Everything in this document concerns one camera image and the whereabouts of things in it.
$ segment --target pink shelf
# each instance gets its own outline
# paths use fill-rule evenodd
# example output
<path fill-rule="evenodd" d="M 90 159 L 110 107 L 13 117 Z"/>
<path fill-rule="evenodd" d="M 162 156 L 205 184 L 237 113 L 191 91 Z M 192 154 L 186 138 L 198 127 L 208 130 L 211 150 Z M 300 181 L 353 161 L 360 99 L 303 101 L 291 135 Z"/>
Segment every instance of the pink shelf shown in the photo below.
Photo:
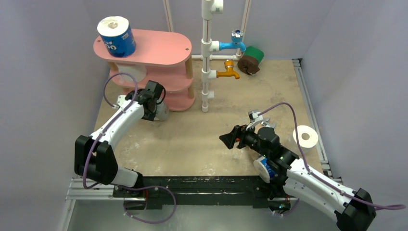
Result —
<path fill-rule="evenodd" d="M 188 96 L 188 91 L 182 91 L 179 93 L 167 94 L 165 98 L 165 103 L 170 109 L 170 111 L 181 112 L 189 109 L 194 104 L 194 98 L 190 99 Z"/>
<path fill-rule="evenodd" d="M 131 56 L 111 56 L 100 36 L 93 43 L 93 50 L 108 62 L 149 66 L 175 66 L 185 62 L 191 55 L 191 42 L 182 34 L 139 29 L 132 29 L 132 33 L 136 51 Z"/>
<path fill-rule="evenodd" d="M 139 88 L 144 88 L 147 81 L 155 81 L 164 86 L 168 93 L 176 93 L 186 90 L 192 84 L 192 78 L 188 79 L 186 74 L 185 65 L 178 65 L 172 67 L 158 67 L 158 66 L 147 66 L 146 77 L 138 83 Z M 109 75 L 116 74 L 117 71 L 110 71 Z M 116 76 L 112 81 L 123 87 L 123 88 L 134 88 L 133 83 L 127 81 L 122 81 L 120 76 Z"/>

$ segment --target shelf tier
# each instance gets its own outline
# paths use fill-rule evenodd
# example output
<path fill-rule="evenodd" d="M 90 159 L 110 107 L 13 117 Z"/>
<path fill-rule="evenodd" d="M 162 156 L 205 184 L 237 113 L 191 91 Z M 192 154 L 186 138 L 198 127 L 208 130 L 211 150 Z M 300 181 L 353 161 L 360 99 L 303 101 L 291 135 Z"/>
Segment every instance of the shelf tier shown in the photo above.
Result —
<path fill-rule="evenodd" d="M 136 50 L 128 57 L 111 56 L 101 36 L 93 43 L 93 50 L 97 56 L 108 62 L 149 66 L 176 66 L 191 56 L 191 42 L 182 34 L 139 29 L 132 29 L 132 34 L 136 41 Z"/>
<path fill-rule="evenodd" d="M 168 93 L 165 103 L 173 112 L 181 112 L 189 109 L 194 104 L 195 96 L 190 99 L 188 90 L 179 93 Z"/>
<path fill-rule="evenodd" d="M 187 78 L 185 65 L 172 67 L 147 66 L 146 71 L 146 77 L 138 82 L 139 88 L 144 88 L 147 81 L 151 80 L 163 85 L 168 93 L 177 93 L 186 90 L 192 84 L 192 78 Z M 116 73 L 118 73 L 118 71 L 111 70 L 109 76 Z M 114 77 L 112 81 L 123 88 L 135 88 L 133 82 L 125 81 L 121 76 Z"/>

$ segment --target brown towel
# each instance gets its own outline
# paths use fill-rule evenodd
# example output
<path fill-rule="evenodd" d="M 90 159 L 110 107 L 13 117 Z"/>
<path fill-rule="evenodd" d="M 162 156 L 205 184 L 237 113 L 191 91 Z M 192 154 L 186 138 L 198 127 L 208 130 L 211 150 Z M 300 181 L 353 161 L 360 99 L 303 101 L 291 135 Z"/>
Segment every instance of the brown towel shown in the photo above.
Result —
<path fill-rule="evenodd" d="M 248 74 L 248 75 L 253 75 L 256 72 L 259 71 L 258 67 L 259 63 L 256 58 L 248 55 L 244 55 L 239 61 L 238 61 L 238 68 Z"/>

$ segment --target faucet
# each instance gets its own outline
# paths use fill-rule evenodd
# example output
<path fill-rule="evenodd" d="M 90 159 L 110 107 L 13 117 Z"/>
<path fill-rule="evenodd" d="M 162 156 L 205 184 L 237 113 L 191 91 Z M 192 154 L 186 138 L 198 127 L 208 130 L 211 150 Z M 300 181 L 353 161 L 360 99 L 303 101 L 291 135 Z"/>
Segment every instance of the faucet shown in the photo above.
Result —
<path fill-rule="evenodd" d="M 230 43 L 219 43 L 219 50 L 224 49 L 241 49 L 242 52 L 246 50 L 245 44 L 242 42 L 243 38 L 243 31 L 240 30 L 233 30 L 231 35 L 232 42 Z"/>
<path fill-rule="evenodd" d="M 232 77 L 232 76 L 234 76 L 235 79 L 240 78 L 240 75 L 236 71 L 234 71 L 234 61 L 233 60 L 226 60 L 224 62 L 224 66 L 227 71 L 225 72 L 217 71 L 217 78 L 218 77 Z"/>

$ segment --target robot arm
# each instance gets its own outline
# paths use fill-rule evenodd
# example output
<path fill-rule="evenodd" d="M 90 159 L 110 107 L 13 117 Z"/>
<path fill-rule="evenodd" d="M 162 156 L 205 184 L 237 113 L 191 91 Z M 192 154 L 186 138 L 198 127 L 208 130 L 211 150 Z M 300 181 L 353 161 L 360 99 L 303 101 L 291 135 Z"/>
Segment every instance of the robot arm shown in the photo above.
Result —
<path fill-rule="evenodd" d="M 79 136 L 77 138 L 75 142 L 75 173 L 83 176 L 87 156 L 92 151 L 96 153 L 96 156 L 93 155 L 90 158 L 87 178 L 105 185 L 142 187 L 142 177 L 138 177 L 142 174 L 119 167 L 115 159 L 114 149 L 137 121 L 140 119 L 153 121 L 156 114 L 161 113 L 157 101 L 163 91 L 165 89 L 162 85 L 149 81 L 145 89 L 140 89 L 138 92 L 132 91 L 127 96 L 119 97 L 119 109 L 101 128 L 88 137 Z M 135 102 L 132 101 L 133 94 L 137 94 Z M 125 111 L 124 108 L 129 104 L 130 107 Z"/>
<path fill-rule="evenodd" d="M 376 216 L 374 207 L 351 200 L 344 193 L 372 203 L 370 195 L 363 189 L 354 191 L 331 180 L 330 178 L 309 167 L 319 178 L 324 179 L 342 191 L 339 193 L 310 174 L 302 159 L 280 144 L 279 136 L 273 128 L 262 127 L 255 133 L 255 126 L 263 120 L 259 111 L 249 113 L 251 123 L 238 126 L 219 138 L 229 148 L 239 142 L 237 148 L 248 146 L 260 154 L 261 161 L 255 161 L 260 177 L 271 188 L 283 190 L 313 207 L 319 209 L 337 222 L 342 231 L 365 231 Z"/>

